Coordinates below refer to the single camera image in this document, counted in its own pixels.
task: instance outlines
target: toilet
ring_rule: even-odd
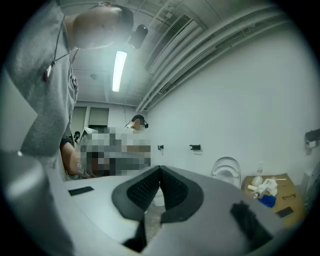
[[[225,156],[219,158],[213,165],[211,177],[241,188],[241,170],[237,160]]]
[[[160,187],[159,187],[152,202],[153,202],[154,206],[164,206],[165,205],[164,193],[162,192]]]

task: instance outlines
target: floor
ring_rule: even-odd
[[[152,238],[157,234],[160,230],[160,217],[161,214],[164,213],[165,207],[164,206],[154,206],[153,203],[150,204],[147,214],[145,215],[144,219],[144,226],[145,226],[145,235],[146,241],[149,243]]]

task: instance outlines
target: phone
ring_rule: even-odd
[[[292,208],[291,208],[290,206],[276,212],[276,214],[277,214],[281,219],[283,219],[283,218],[285,218],[285,217],[288,217],[288,216],[290,216],[290,215],[293,214],[293,213],[294,213],[294,210],[292,210]]]

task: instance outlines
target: cardboard box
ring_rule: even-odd
[[[295,185],[289,178],[287,174],[272,175],[272,176],[262,176],[263,181],[267,178],[276,177],[277,179],[277,190],[275,206],[270,208],[274,213],[281,211],[287,207],[291,207],[293,214],[288,217],[283,218],[283,223],[286,227],[290,227],[299,221],[302,221],[306,216],[306,210],[301,195],[298,193]],[[248,189],[248,185],[251,185],[254,176],[247,176],[242,183],[242,190],[249,197],[253,197],[253,191]]]

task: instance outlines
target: fluorescent light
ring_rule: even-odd
[[[119,92],[122,71],[124,70],[127,53],[118,50],[115,55],[113,79],[112,79],[112,91]]]

